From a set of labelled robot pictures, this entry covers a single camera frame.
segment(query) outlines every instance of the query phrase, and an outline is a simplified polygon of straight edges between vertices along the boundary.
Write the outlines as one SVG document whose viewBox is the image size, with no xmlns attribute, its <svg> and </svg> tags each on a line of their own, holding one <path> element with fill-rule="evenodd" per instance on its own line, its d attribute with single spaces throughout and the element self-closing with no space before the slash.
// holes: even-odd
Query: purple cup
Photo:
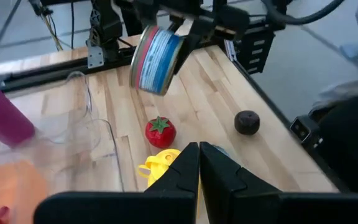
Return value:
<svg viewBox="0 0 358 224">
<path fill-rule="evenodd" d="M 35 134 L 34 125 L 0 91 L 0 141 L 13 148 Z"/>
</svg>

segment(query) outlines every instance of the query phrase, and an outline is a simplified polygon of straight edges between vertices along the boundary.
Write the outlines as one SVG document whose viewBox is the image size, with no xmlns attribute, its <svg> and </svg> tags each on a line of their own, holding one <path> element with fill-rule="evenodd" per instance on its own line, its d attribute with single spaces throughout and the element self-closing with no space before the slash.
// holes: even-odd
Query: butcher block tabletop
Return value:
<svg viewBox="0 0 358 224">
<path fill-rule="evenodd" d="M 125 40 L 136 45 L 139 36 Z M 2 63 L 0 73 L 86 56 L 86 48 L 56 52 Z M 87 75 L 86 79 L 98 118 L 108 121 L 112 129 L 104 147 L 114 149 L 111 159 L 115 162 L 105 169 L 115 170 L 98 172 L 111 173 L 104 190 L 110 187 L 112 191 L 138 192 L 147 188 L 147 180 L 138 174 L 137 167 L 160 149 L 145 138 L 145 126 L 149 120 L 164 116 L 177 129 L 171 148 L 183 150 L 189 142 L 207 141 L 221 146 L 240 165 L 284 192 L 337 192 L 218 46 L 194 50 L 165 96 L 130 88 L 129 66 Z M 79 102 L 84 101 L 79 93 L 83 83 L 77 83 L 48 84 L 8 97 L 29 118 L 56 116 L 77 110 Z M 243 110 L 260 116 L 260 129 L 253 136 L 241 135 L 234 128 L 234 117 Z M 207 222 L 205 215 L 198 222 Z"/>
</svg>

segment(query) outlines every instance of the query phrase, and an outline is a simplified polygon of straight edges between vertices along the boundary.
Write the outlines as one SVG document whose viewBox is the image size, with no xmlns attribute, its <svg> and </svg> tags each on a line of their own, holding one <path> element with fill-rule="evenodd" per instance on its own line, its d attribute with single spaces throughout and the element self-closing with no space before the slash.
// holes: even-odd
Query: brown ball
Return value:
<svg viewBox="0 0 358 224">
<path fill-rule="evenodd" d="M 260 119 L 253 111 L 241 111 L 234 118 L 234 127 L 241 134 L 253 135 L 259 130 Z"/>
</svg>

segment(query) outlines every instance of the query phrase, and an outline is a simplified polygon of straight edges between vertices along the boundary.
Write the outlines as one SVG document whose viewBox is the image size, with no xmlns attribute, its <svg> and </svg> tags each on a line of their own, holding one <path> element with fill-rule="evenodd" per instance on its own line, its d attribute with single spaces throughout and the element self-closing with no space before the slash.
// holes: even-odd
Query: gray floor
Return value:
<svg viewBox="0 0 358 224">
<path fill-rule="evenodd" d="M 304 16 L 329 1 L 294 0 L 288 13 Z M 211 3 L 212 0 L 204 0 L 205 7 Z M 250 14 L 264 13 L 259 0 L 229 0 L 229 3 Z M 358 77 L 358 66 L 336 51 L 341 44 L 358 40 L 354 17 L 357 5 L 358 0 L 346 0 L 339 9 L 318 22 L 277 32 L 265 71 L 254 78 L 288 119 L 307 113 L 322 88 L 338 80 Z M 82 47 L 88 38 L 91 4 L 76 2 L 74 8 L 74 46 Z M 70 5 L 52 6 L 51 9 L 59 38 L 69 44 Z M 159 14 L 158 23 L 168 26 L 168 16 Z M 0 0 L 0 62 L 54 51 L 55 44 L 47 28 L 27 0 Z"/>
</svg>

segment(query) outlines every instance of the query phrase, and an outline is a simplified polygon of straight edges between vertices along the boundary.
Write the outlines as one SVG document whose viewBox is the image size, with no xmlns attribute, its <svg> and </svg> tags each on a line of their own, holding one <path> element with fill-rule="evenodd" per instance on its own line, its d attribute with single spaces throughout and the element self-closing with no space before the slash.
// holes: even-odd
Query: clear plastic container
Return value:
<svg viewBox="0 0 358 224">
<path fill-rule="evenodd" d="M 77 97 L 83 99 L 78 102 L 82 106 L 54 116 L 29 117 L 37 132 L 20 147 L 0 143 L 0 208 L 9 207 L 9 223 L 32 223 L 39 202 L 59 192 L 122 191 L 111 126 L 98 119 L 85 81 L 77 77 L 65 83 L 74 87 L 66 90 L 84 93 Z"/>
</svg>

